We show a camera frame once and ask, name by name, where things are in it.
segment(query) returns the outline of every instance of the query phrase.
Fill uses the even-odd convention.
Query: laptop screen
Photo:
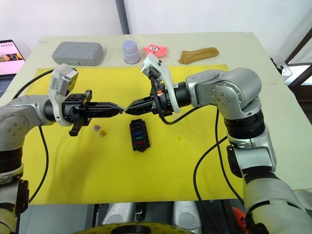
[[[12,40],[0,41],[0,77],[16,74],[25,63]]]

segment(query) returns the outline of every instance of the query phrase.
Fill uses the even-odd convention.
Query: laptop
[[[25,63],[12,40],[0,40],[0,97]]]

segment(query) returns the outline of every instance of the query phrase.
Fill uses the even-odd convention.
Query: yellow mat
[[[226,65],[170,67],[175,83],[207,69],[227,70]],[[47,69],[39,69],[38,74]],[[139,67],[78,68],[72,93],[93,91],[92,101],[110,101],[127,107],[133,100],[149,95],[150,82]],[[27,94],[47,94],[50,75],[33,83]],[[183,112],[191,109],[182,108]],[[46,180],[32,204],[83,204],[108,202],[196,200],[193,170],[202,154],[215,144],[214,106],[203,107],[177,124],[165,125],[157,115],[122,114],[92,119],[77,137],[70,127],[44,126],[50,163]],[[151,147],[145,152],[132,150],[129,123],[146,122]],[[99,136],[94,125],[107,135]],[[219,120],[219,138],[226,130]],[[231,174],[226,154],[228,141],[221,144],[226,173],[241,194],[242,181]],[[23,148],[24,177],[30,195],[38,186],[45,166],[45,154],[38,128],[26,137]],[[221,172],[217,150],[202,161],[197,174],[203,199],[234,198]]]

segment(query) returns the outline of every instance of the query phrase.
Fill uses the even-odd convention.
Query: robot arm
[[[65,64],[52,74],[49,96],[29,95],[0,107],[0,233],[15,231],[15,218],[28,207],[28,181],[21,180],[22,147],[26,134],[35,126],[73,125],[77,136],[92,118],[113,117],[123,108],[111,102],[90,102],[92,91],[70,94],[78,72]]]
[[[244,181],[246,223],[251,233],[312,232],[312,219],[291,188],[274,174],[276,158],[258,97],[261,81],[255,72],[247,68],[230,72],[210,70],[174,85],[168,79],[165,81],[163,76],[168,76],[168,68],[152,54],[147,56],[141,70],[156,80],[157,97],[151,92],[149,97],[134,101],[125,110],[128,114],[161,111],[163,116],[171,115],[176,108],[170,93],[175,94],[179,107],[191,104],[218,108],[230,142],[227,152],[231,171]],[[155,98],[161,110],[157,109]]]

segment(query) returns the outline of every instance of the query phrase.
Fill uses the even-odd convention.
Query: pink toy
[[[149,44],[148,47],[143,47],[146,54],[153,53],[157,58],[167,54],[167,47],[155,44]]]

